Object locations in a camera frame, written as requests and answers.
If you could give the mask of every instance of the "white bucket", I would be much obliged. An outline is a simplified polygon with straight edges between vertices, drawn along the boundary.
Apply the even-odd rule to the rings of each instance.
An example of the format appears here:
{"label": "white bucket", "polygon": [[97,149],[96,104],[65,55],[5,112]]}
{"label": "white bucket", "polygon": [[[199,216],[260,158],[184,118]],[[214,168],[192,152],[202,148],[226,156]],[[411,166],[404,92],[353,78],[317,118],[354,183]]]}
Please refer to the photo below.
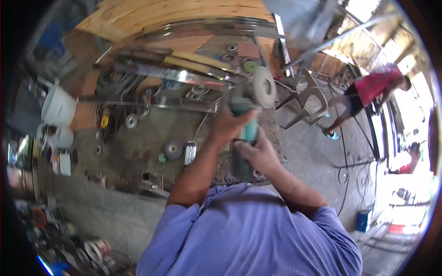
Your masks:
{"label": "white bucket", "polygon": [[76,108],[76,100],[56,83],[43,104],[42,119],[48,125],[70,125]]}
{"label": "white bucket", "polygon": [[55,147],[68,149],[74,142],[74,132],[67,125],[59,126],[51,140]]}

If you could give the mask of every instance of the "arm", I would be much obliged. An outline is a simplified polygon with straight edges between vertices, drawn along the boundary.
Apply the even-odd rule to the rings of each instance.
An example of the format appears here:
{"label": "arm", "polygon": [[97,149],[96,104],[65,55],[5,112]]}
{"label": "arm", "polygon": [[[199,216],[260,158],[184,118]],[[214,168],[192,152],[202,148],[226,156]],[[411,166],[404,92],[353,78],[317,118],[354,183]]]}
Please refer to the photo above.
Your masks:
{"label": "arm", "polygon": [[241,141],[235,142],[235,146],[255,170],[263,173],[273,183],[291,212],[299,211],[311,218],[319,207],[327,205],[318,192],[284,169],[261,127],[258,129],[255,147]]}
{"label": "arm", "polygon": [[195,203],[201,206],[212,181],[219,150],[233,140],[257,114],[257,110],[252,110],[234,117],[228,107],[221,107],[210,128],[209,138],[195,160],[178,178],[166,206],[177,204],[187,208]]}
{"label": "arm", "polygon": [[390,100],[391,96],[393,95],[393,91],[399,86],[401,85],[403,82],[405,81],[404,76],[399,76],[397,77],[395,80],[393,80],[392,82],[390,82],[382,91],[382,100],[381,103],[379,104],[379,107],[381,107],[382,105],[384,105],[384,103],[386,103],[387,101]]}

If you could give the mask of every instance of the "hand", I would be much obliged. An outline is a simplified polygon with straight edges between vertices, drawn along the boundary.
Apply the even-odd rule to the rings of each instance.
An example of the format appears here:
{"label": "hand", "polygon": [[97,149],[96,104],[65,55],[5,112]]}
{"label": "hand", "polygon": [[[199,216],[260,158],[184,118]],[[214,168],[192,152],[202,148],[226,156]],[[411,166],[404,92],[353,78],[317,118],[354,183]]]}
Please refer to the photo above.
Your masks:
{"label": "hand", "polygon": [[261,127],[258,127],[255,147],[240,140],[233,144],[255,170],[267,177],[282,168],[275,149]]}
{"label": "hand", "polygon": [[241,129],[258,115],[258,110],[252,109],[244,115],[235,117],[226,105],[222,105],[210,127],[208,141],[218,147],[235,139]]}

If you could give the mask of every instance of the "forearm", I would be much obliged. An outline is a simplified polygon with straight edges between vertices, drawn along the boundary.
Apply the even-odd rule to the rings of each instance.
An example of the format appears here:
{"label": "forearm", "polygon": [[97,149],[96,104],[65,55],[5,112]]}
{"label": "forearm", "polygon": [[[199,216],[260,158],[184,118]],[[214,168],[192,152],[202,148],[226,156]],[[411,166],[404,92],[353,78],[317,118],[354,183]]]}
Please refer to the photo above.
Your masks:
{"label": "forearm", "polygon": [[382,100],[381,103],[379,104],[379,107],[381,108],[382,105],[384,105],[384,103],[386,103],[388,100],[390,100],[392,95],[392,91],[389,89],[386,89],[384,92],[382,92]]}
{"label": "forearm", "polygon": [[175,183],[166,206],[178,204],[187,208],[195,203],[201,206],[212,181],[220,148],[219,144],[211,139],[203,144],[195,160]]}
{"label": "forearm", "polygon": [[267,178],[293,213],[301,212],[310,218],[319,207],[327,205],[317,191],[296,179],[282,165]]}

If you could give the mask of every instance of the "green angle grinder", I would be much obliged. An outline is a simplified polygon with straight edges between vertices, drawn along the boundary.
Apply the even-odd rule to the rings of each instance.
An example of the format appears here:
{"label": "green angle grinder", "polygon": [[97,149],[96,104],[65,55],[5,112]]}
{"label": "green angle grinder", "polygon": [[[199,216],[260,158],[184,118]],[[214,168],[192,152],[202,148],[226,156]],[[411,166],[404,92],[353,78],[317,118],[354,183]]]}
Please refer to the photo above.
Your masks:
{"label": "green angle grinder", "polygon": [[[276,98],[276,86],[272,73],[265,67],[256,68],[251,79],[242,79],[232,89],[229,97],[229,108],[233,115],[241,116],[251,109],[271,108]],[[258,132],[258,118],[254,118],[235,139],[242,140],[255,146]],[[232,153],[232,174],[240,182],[250,182],[253,179],[253,168],[236,149]]]}

